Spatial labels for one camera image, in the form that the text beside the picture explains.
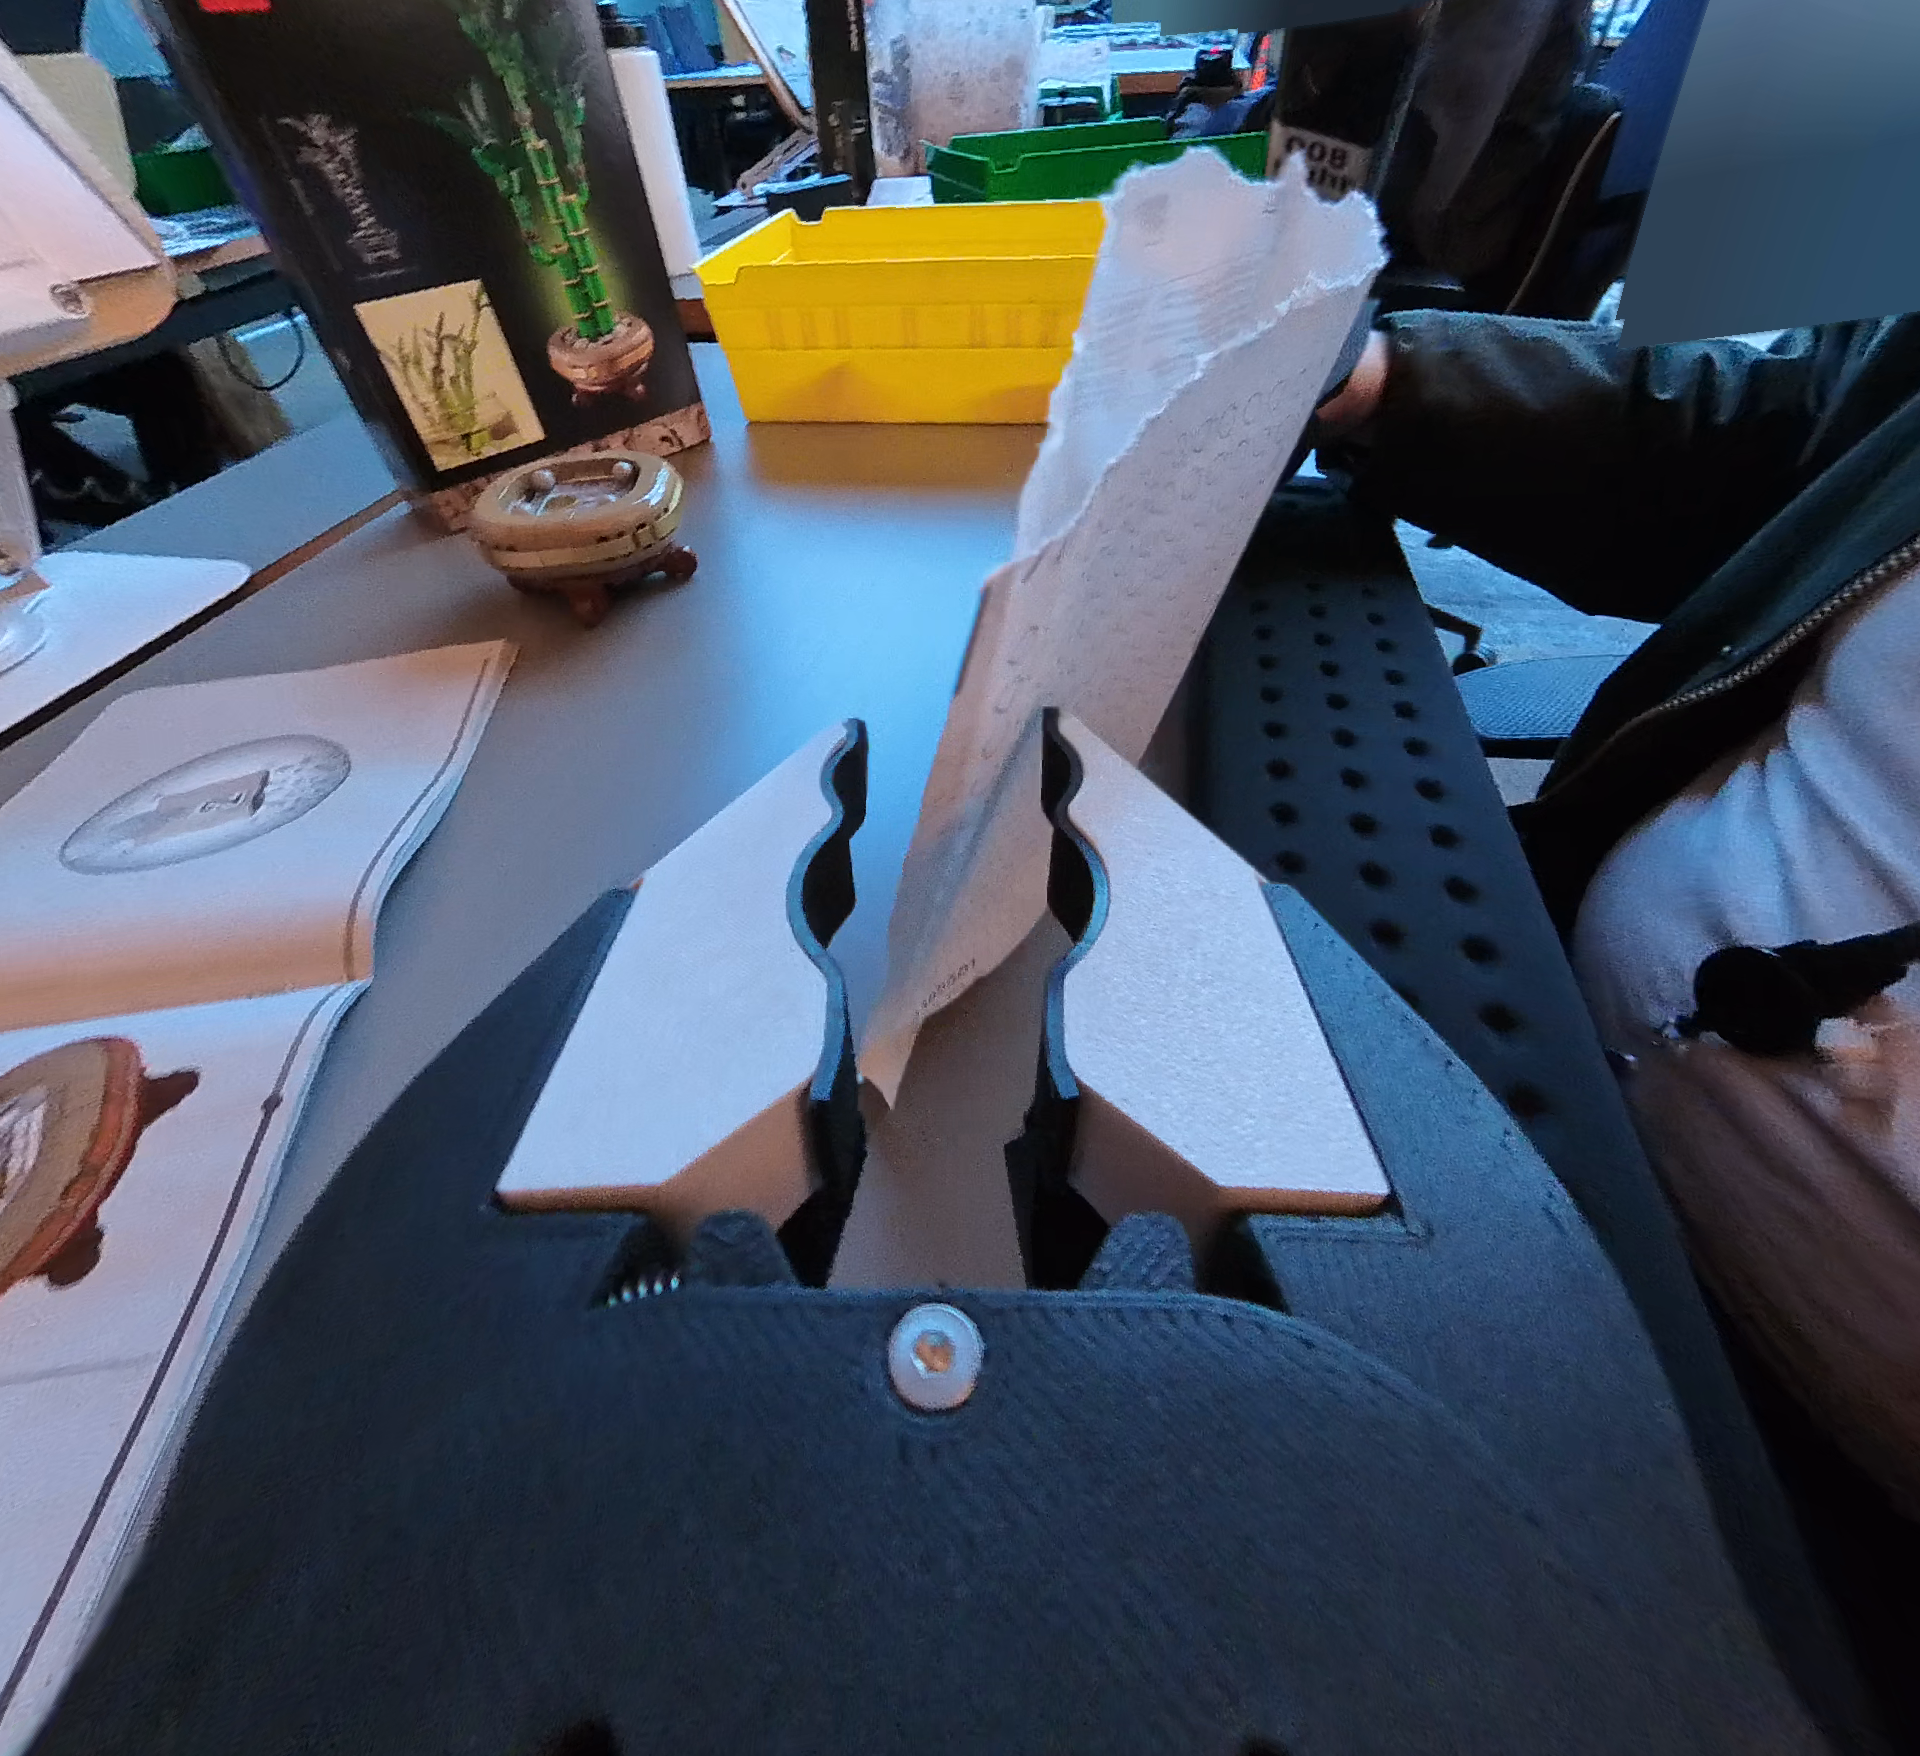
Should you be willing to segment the instruction sheet on stand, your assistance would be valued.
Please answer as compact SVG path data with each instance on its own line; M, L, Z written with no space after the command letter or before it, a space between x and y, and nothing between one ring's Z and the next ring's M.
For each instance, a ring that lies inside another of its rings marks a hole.
M231 598L229 560L42 554L12 381L141 340L177 303L144 212L2 53L2 729L24 725Z

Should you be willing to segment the white patterned sheet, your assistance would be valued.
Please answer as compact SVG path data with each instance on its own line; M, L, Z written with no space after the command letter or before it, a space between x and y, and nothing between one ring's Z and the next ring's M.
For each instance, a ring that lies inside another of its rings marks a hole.
M861 0L873 163L921 172L927 143L1033 125L1037 0Z

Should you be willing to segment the black perforated chair part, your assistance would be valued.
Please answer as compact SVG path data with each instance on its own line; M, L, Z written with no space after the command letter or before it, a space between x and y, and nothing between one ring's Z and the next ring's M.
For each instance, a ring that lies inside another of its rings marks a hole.
M1295 887L1535 1138L1600 1067L1389 521L1266 505L1197 658L1192 801Z

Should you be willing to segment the black bamboo set box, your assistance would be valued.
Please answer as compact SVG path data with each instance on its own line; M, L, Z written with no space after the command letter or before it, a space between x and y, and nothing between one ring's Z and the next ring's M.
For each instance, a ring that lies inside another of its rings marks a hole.
M132 0L398 487L710 438L595 0Z

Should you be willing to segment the black cardboard carton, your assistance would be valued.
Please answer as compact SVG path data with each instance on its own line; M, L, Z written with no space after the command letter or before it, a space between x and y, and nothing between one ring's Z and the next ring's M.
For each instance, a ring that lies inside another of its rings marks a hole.
M865 204L881 178L917 172L908 0L805 0L812 115L827 173Z

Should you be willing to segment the tan brick-built pot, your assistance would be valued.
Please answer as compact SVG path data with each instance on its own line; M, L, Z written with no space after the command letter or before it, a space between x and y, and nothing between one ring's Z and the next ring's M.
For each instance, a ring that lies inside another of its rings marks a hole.
M683 478L670 462L580 453L496 478L472 503L468 538L516 592L558 598L592 630L618 590L696 575L682 512Z

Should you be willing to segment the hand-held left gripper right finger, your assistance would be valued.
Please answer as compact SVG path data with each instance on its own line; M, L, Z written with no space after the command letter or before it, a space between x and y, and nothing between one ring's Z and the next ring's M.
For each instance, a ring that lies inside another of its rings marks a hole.
M1385 1169L1256 869L1074 719L1043 716L1047 978L1006 1145L1033 1289L1078 1284L1126 1216L1205 1259L1243 1216L1380 1216Z

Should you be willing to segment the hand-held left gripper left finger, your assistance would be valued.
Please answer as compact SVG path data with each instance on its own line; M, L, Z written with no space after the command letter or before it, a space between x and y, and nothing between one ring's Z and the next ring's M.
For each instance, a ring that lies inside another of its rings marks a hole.
M648 1216L687 1252L708 1216L760 1216L822 1287L865 1133L846 976L867 733L846 720L660 858L498 1175L513 1212Z

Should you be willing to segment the instruction booklet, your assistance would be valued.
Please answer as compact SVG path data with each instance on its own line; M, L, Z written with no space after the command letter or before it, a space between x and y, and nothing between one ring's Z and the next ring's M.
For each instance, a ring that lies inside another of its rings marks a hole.
M2 815L2 1744L157 1503L507 639L116 698Z

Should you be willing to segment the person's right hand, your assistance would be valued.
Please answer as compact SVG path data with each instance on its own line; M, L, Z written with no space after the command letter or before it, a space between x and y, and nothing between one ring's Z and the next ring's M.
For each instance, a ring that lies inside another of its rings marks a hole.
M1350 438L1373 417L1387 370L1389 335L1383 330L1373 330L1348 377L1315 412L1324 435L1333 439Z

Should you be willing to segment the green parts bin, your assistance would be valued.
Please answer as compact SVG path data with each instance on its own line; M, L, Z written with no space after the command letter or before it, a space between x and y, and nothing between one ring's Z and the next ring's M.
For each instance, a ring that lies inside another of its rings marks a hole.
M1243 176L1260 180L1269 141L1265 130L1180 140L1160 119L1114 119L925 141L923 162L939 206L1089 203L1128 169L1180 159L1189 149L1213 149Z

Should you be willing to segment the white printed paper bag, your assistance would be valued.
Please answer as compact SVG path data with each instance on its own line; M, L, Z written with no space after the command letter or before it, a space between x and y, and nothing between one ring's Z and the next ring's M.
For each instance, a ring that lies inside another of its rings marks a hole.
M1041 712L1141 759L1383 260L1367 198L1325 199L1303 155L1256 182L1188 145L1098 206L1015 553L981 592L899 877L859 1049L883 1106L921 1025L1043 911Z

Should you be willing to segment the adjoining grey desk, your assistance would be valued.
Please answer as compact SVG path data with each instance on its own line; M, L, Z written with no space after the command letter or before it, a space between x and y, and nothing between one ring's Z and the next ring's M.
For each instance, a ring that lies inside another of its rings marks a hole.
M114 685L399 503L368 427L337 415L55 550L45 560L55 570L53 585L39 601L45 637L29 661L4 672L4 744L33 737L85 698ZM59 585L82 582L85 568L102 564L120 584L132 582L136 564L228 566L247 575L231 579L220 595L203 587L186 618L154 628L122 653L99 656L88 670L79 670L61 660L76 624L59 607Z

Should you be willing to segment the yellow parts bin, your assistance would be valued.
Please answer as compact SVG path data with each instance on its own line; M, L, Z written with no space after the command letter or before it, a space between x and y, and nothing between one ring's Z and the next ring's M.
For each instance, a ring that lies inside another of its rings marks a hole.
M780 212L699 266L757 423L1043 423L1098 203Z

